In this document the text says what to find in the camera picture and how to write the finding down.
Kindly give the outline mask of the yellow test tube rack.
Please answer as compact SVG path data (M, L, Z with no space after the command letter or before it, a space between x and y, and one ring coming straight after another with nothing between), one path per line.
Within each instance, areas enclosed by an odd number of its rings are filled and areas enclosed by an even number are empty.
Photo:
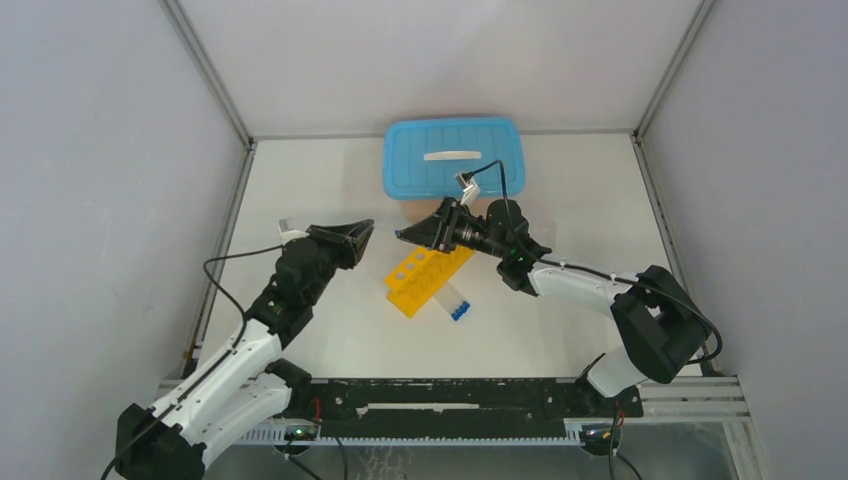
M433 295L460 270L473 252L458 247L449 254L416 248L390 274L384 283L387 300L407 318L414 317Z

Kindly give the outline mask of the blue plastic box lid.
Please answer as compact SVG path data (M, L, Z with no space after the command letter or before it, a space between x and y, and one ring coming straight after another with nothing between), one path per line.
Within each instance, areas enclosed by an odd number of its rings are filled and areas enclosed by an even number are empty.
M507 117L406 120L384 135L382 182L394 200L460 197L456 180L472 172L484 198L521 193L526 185L524 150Z

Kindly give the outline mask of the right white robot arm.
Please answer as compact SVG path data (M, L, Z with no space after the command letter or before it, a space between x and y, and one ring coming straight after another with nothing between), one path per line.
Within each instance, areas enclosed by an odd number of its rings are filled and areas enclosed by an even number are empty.
M570 263L531 237L514 200L496 200L485 215L475 216L446 197L432 214L396 236L440 253L464 247L487 254L498 259L496 270L510 289L564 299L609 318L621 347L598 357L579 377L579 406L592 416L605 415L619 394L646 380L670 383L713 332L667 269L651 265L620 274Z

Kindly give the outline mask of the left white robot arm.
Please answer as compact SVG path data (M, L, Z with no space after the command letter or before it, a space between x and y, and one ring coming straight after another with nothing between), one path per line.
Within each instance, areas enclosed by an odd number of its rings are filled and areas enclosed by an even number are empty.
M200 479L229 446L277 414L305 414L311 375L284 349L313 318L339 270L361 260L373 233L365 219L282 234L274 272L207 362L151 406L128 406L117 421L107 472L125 479Z

